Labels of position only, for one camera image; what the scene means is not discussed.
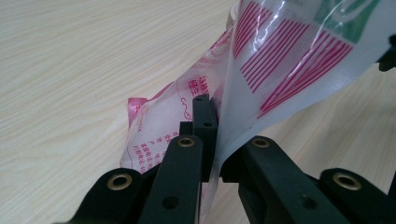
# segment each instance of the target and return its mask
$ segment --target plastic bag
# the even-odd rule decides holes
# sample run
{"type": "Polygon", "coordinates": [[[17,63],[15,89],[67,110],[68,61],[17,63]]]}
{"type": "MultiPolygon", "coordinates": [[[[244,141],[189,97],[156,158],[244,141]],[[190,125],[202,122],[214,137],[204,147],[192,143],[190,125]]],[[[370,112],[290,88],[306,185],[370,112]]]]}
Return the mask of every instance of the plastic bag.
{"type": "Polygon", "coordinates": [[[395,9],[391,0],[241,1],[234,26],[191,69],[155,99],[130,99],[136,112],[121,166],[144,173],[161,162],[179,123],[191,120],[192,98],[209,93],[219,133],[207,213],[224,161],[362,74],[389,48],[395,9]]]}

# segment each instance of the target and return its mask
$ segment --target brass insert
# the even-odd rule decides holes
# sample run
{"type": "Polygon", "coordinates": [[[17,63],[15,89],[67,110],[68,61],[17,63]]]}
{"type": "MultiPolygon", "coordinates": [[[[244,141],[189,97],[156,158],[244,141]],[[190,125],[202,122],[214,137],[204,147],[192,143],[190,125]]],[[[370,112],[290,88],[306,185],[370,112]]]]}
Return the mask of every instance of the brass insert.
{"type": "Polygon", "coordinates": [[[128,174],[118,174],[111,176],[107,181],[107,187],[112,190],[126,189],[132,183],[132,177],[128,174]]]}

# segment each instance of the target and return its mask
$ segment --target red stripe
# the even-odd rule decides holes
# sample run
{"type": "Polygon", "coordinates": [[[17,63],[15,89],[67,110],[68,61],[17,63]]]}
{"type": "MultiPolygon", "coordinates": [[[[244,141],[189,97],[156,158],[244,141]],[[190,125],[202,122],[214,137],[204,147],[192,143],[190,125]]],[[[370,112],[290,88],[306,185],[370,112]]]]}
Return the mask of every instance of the red stripe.
{"type": "MultiPolygon", "coordinates": [[[[286,55],[288,55],[288,53],[290,52],[290,50],[292,49],[292,47],[296,44],[296,42],[300,39],[300,37],[303,35],[303,33],[306,31],[306,29],[308,28],[308,25],[304,25],[304,24],[301,24],[301,25],[299,25],[299,27],[298,27],[298,33],[297,33],[297,35],[295,35],[294,37],[293,37],[293,39],[291,40],[292,42],[291,42],[291,44],[290,43],[288,43],[288,45],[287,46],[282,46],[281,47],[281,49],[283,49],[282,50],[282,52],[277,56],[277,63],[275,64],[275,66],[273,66],[273,68],[267,73],[268,75],[267,76],[269,76],[270,74],[272,74],[273,72],[274,72],[274,70],[279,66],[279,64],[285,59],[285,57],[286,57],[286,55]]],[[[259,84],[257,84],[257,86],[256,86],[256,88],[254,89],[254,91],[253,92],[255,92],[259,87],[260,87],[260,85],[264,82],[264,80],[265,80],[265,78],[263,78],[261,81],[258,81],[258,83],[259,84]]]]}
{"type": "Polygon", "coordinates": [[[260,80],[262,77],[263,79],[266,79],[270,74],[265,75],[266,73],[263,72],[265,68],[268,69],[268,66],[272,66],[272,61],[276,60],[279,53],[281,54],[283,51],[281,47],[285,45],[285,43],[288,43],[290,41],[290,36],[293,35],[296,29],[298,29],[298,23],[292,22],[287,29],[285,30],[285,33],[280,34],[280,38],[275,41],[274,45],[271,46],[271,48],[268,49],[268,51],[265,53],[265,59],[264,60],[259,60],[254,64],[256,69],[252,72],[252,74],[256,74],[253,79],[251,79],[248,83],[251,89],[253,89],[255,83],[260,80]]]}
{"type": "Polygon", "coordinates": [[[254,28],[254,26],[257,24],[256,20],[260,15],[260,7],[257,6],[254,8],[254,11],[249,15],[247,18],[247,24],[244,26],[244,30],[241,31],[238,36],[236,37],[236,48],[234,48],[234,52],[239,48],[239,46],[242,45],[244,38],[246,38],[247,33],[254,28]]]}
{"type": "Polygon", "coordinates": [[[303,83],[303,85],[300,85],[296,91],[301,91],[306,86],[312,84],[312,82],[314,82],[318,78],[322,77],[325,73],[327,73],[330,69],[332,69],[336,64],[338,64],[347,55],[348,52],[350,52],[350,47],[348,47],[347,45],[344,45],[341,49],[338,50],[338,52],[334,53],[335,57],[331,58],[331,61],[329,63],[327,63],[326,65],[324,65],[324,67],[322,68],[321,71],[318,71],[318,72],[312,71],[309,74],[309,76],[313,74],[312,77],[307,78],[305,80],[305,83],[303,83]]]}
{"type": "Polygon", "coordinates": [[[247,6],[247,9],[244,11],[243,16],[241,17],[240,22],[238,22],[238,25],[236,28],[236,37],[235,37],[235,42],[234,42],[233,53],[235,52],[235,46],[238,45],[239,36],[242,33],[244,33],[244,31],[246,30],[246,26],[247,26],[249,19],[252,17],[254,11],[257,9],[258,9],[258,5],[256,3],[250,2],[249,5],[247,6]]]}
{"type": "MultiPolygon", "coordinates": [[[[328,66],[328,64],[332,64],[332,60],[336,59],[336,57],[338,57],[338,54],[340,53],[340,51],[342,51],[344,49],[344,47],[346,47],[345,44],[342,44],[340,49],[336,49],[336,46],[339,46],[340,43],[342,44],[342,42],[340,40],[338,40],[334,44],[332,49],[329,52],[326,52],[323,59],[318,62],[318,65],[312,66],[313,64],[310,64],[307,71],[296,80],[296,83],[301,83],[301,82],[303,82],[303,84],[306,83],[306,80],[310,80],[311,78],[315,77],[316,76],[315,74],[320,74],[319,71],[321,69],[325,69],[328,66]]],[[[320,52],[319,56],[321,54],[323,54],[325,51],[326,50],[322,50],[320,52]]],[[[300,89],[301,86],[302,85],[299,85],[299,84],[294,85],[293,87],[291,87],[290,89],[285,91],[285,94],[288,94],[289,92],[294,91],[295,89],[300,89]]]]}
{"type": "Polygon", "coordinates": [[[247,81],[249,81],[255,73],[251,73],[251,70],[261,61],[265,60],[268,58],[268,55],[266,54],[268,50],[274,47],[275,43],[277,40],[274,40],[276,37],[278,37],[278,34],[282,36],[283,32],[288,28],[288,23],[289,21],[282,21],[279,25],[279,27],[271,34],[271,36],[268,38],[266,43],[261,45],[258,49],[258,51],[245,63],[245,65],[248,64],[247,67],[245,65],[242,67],[243,73],[245,74],[245,77],[247,78],[247,81]]]}
{"type": "Polygon", "coordinates": [[[246,45],[249,39],[254,36],[256,30],[260,29],[265,24],[265,22],[270,18],[271,15],[272,12],[270,12],[269,10],[262,11],[262,14],[260,14],[259,23],[258,24],[256,22],[251,23],[249,27],[249,32],[246,32],[245,36],[242,37],[240,44],[236,48],[236,53],[234,54],[235,58],[241,52],[242,48],[246,45]]]}
{"type": "Polygon", "coordinates": [[[265,47],[267,47],[270,43],[272,43],[272,40],[276,37],[277,33],[279,33],[280,31],[282,31],[282,29],[284,28],[284,23],[287,21],[282,21],[279,24],[279,27],[277,27],[274,32],[272,34],[270,34],[270,36],[268,37],[268,40],[264,40],[264,43],[257,49],[257,51],[252,55],[252,57],[250,57],[247,62],[242,66],[241,70],[243,73],[246,72],[246,69],[248,69],[251,64],[258,59],[258,57],[260,56],[260,54],[262,53],[262,49],[265,49],[265,47]]]}
{"type": "Polygon", "coordinates": [[[280,105],[281,103],[283,103],[284,101],[286,101],[287,99],[289,99],[291,96],[295,95],[296,93],[298,93],[299,91],[303,90],[304,88],[306,88],[307,86],[311,85],[313,82],[315,82],[316,80],[318,80],[320,77],[322,77],[324,74],[326,74],[328,71],[330,71],[335,65],[337,65],[346,55],[348,55],[348,53],[352,50],[352,47],[343,44],[343,46],[337,50],[334,54],[332,55],[331,61],[329,63],[327,63],[327,65],[325,67],[322,68],[322,70],[318,73],[316,73],[313,77],[311,78],[307,78],[305,80],[305,83],[303,83],[302,85],[299,85],[297,87],[297,89],[294,88],[293,91],[289,91],[289,93],[287,95],[284,95],[282,98],[280,98],[278,101],[276,101],[274,104],[271,104],[268,108],[266,108],[265,110],[262,111],[262,114],[259,115],[259,117],[261,117],[262,115],[264,115],[265,113],[267,113],[269,110],[273,109],[274,107],[276,107],[277,105],[280,105]]]}
{"type": "Polygon", "coordinates": [[[245,20],[245,17],[247,16],[248,12],[250,11],[250,9],[253,7],[253,2],[250,2],[247,6],[247,8],[245,9],[244,13],[242,14],[241,19],[238,22],[238,25],[236,26],[236,30],[235,33],[238,35],[239,34],[239,30],[242,27],[242,22],[245,20]]]}
{"type": "MultiPolygon", "coordinates": [[[[323,74],[324,74],[324,73],[327,73],[330,69],[332,69],[333,66],[336,65],[337,63],[339,63],[339,62],[340,62],[351,50],[352,50],[352,47],[346,49],[346,51],[344,52],[344,55],[340,55],[340,57],[338,58],[338,60],[337,60],[336,62],[334,62],[332,66],[329,66],[325,71],[323,71],[323,74]]],[[[309,79],[310,82],[307,83],[307,85],[305,85],[305,86],[309,86],[312,82],[316,81],[318,78],[316,78],[316,79],[309,79]]],[[[284,96],[282,99],[279,99],[279,100],[278,100],[277,102],[275,102],[274,104],[271,104],[270,107],[268,107],[268,108],[266,108],[264,111],[262,111],[262,113],[258,116],[258,118],[261,117],[262,115],[264,115],[265,113],[267,113],[268,111],[270,111],[271,109],[273,109],[274,107],[276,107],[276,106],[280,105],[281,103],[285,102],[287,99],[289,99],[291,96],[295,95],[297,92],[299,92],[299,91],[301,91],[301,90],[302,90],[302,89],[295,90],[294,92],[291,92],[289,95],[284,96]]]]}
{"type": "MultiPolygon", "coordinates": [[[[285,90],[290,83],[299,76],[299,74],[301,74],[300,72],[305,69],[305,71],[308,69],[309,66],[305,67],[307,63],[310,63],[312,56],[315,55],[315,50],[317,49],[318,45],[321,45],[323,42],[326,42],[327,38],[330,35],[326,35],[324,37],[324,39],[322,39],[323,35],[325,34],[325,32],[320,33],[320,35],[318,36],[317,41],[314,42],[313,45],[311,45],[311,48],[304,54],[304,56],[301,58],[300,61],[303,60],[303,58],[305,58],[307,55],[308,57],[304,60],[303,64],[297,69],[296,72],[294,72],[294,75],[291,78],[286,78],[283,79],[283,81],[279,84],[279,86],[276,87],[275,91],[273,91],[271,93],[271,95],[267,98],[267,100],[264,102],[264,104],[262,105],[261,109],[265,108],[268,104],[270,104],[270,102],[274,99],[275,96],[278,96],[278,92],[283,92],[283,90],[285,90]]],[[[291,69],[291,74],[293,74],[293,71],[295,71],[295,69],[299,66],[299,63],[297,63],[296,65],[294,65],[293,69],[291,69]]]]}

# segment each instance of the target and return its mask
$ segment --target wooden table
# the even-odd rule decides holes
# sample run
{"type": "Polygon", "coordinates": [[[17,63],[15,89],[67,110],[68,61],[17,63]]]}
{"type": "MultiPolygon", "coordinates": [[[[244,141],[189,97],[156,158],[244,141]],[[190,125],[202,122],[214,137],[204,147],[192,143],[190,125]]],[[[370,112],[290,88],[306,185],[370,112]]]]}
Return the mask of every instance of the wooden table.
{"type": "MultiPolygon", "coordinates": [[[[2,1],[0,223],[71,218],[119,167],[128,97],[151,97],[187,70],[224,31],[232,3],[2,1]]],[[[376,67],[262,134],[308,174],[343,167],[387,192],[396,70],[376,67]]],[[[248,223],[236,192],[220,184],[209,223],[248,223]]]]}

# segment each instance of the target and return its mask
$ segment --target plastic packet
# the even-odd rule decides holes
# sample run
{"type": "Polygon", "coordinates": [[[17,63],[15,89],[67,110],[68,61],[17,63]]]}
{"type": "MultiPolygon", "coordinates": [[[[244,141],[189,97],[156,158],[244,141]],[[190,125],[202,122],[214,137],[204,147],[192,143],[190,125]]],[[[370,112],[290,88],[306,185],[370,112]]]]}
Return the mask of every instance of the plastic packet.
{"type": "Polygon", "coordinates": [[[206,214],[224,161],[362,74],[389,48],[396,23],[386,21],[395,21],[395,9],[392,0],[241,1],[235,25],[192,68],[155,99],[130,99],[135,112],[121,166],[144,173],[161,162],[179,123],[191,120],[192,98],[209,93],[219,133],[206,214]]]}

